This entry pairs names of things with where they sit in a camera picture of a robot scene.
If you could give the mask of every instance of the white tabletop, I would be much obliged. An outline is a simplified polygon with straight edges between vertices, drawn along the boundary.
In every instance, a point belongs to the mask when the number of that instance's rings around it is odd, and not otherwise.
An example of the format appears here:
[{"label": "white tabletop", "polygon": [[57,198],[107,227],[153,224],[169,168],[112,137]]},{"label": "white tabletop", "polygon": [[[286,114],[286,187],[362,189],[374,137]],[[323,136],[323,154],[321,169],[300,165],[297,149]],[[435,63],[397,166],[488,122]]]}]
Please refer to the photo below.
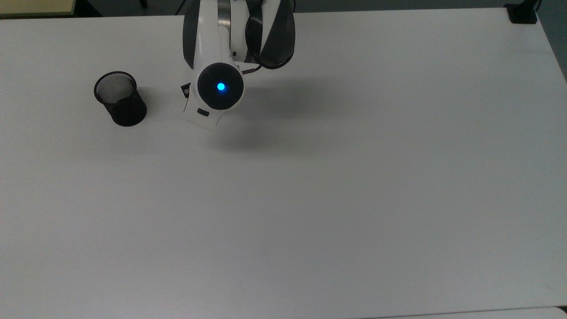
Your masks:
[{"label": "white tabletop", "polygon": [[431,314],[418,317],[396,317],[396,319],[567,319],[567,314],[563,310],[554,307]]},{"label": "white tabletop", "polygon": [[[215,131],[183,17],[0,21],[0,317],[567,304],[567,85],[505,9],[296,14]],[[132,74],[146,119],[92,94]]]}]

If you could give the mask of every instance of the black mesh pen holder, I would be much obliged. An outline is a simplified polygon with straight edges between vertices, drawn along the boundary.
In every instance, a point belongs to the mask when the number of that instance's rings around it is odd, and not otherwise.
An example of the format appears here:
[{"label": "black mesh pen holder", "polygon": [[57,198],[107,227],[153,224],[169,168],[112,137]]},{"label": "black mesh pen holder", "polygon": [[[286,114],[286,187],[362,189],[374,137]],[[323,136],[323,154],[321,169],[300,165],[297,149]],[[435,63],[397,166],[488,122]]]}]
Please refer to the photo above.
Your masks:
[{"label": "black mesh pen holder", "polygon": [[136,81],[126,72],[110,72],[95,84],[95,97],[106,107],[114,123],[134,126],[146,116],[147,108],[138,93]]}]

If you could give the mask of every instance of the floor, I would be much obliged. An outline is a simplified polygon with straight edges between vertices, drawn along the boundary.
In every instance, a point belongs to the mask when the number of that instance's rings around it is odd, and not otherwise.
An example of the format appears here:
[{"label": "floor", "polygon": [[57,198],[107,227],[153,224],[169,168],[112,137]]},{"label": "floor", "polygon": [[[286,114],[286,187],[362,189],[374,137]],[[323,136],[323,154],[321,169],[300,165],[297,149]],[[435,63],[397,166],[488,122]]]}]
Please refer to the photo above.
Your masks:
[{"label": "floor", "polygon": [[[148,0],[143,9],[139,0],[89,0],[103,16],[174,15],[182,0]],[[411,10],[503,7],[519,0],[297,0],[297,12]],[[180,9],[184,14],[187,3]],[[567,79],[567,0],[543,0],[538,11],[541,24]]]}]

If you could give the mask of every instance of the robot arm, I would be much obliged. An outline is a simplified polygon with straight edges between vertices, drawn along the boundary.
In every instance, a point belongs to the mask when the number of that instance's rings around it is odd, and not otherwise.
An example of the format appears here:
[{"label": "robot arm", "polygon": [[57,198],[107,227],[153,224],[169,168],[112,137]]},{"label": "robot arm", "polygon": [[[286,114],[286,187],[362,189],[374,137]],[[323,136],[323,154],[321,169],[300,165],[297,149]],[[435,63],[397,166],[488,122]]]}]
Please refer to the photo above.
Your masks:
[{"label": "robot arm", "polygon": [[194,71],[183,117],[213,129],[244,95],[235,61],[277,69],[294,47],[293,0],[193,0],[183,23],[183,56]]}]

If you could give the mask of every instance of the black circular sensor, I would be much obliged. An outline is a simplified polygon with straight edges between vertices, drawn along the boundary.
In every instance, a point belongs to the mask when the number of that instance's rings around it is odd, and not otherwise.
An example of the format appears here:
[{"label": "black circular sensor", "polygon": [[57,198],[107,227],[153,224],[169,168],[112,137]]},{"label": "black circular sensor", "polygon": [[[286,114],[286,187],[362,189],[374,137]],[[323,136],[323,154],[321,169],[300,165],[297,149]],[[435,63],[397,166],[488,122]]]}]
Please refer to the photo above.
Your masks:
[{"label": "black circular sensor", "polygon": [[201,99],[214,110],[228,110],[238,102],[244,92],[242,76],[232,65],[215,63],[206,67],[199,80],[197,90]]}]

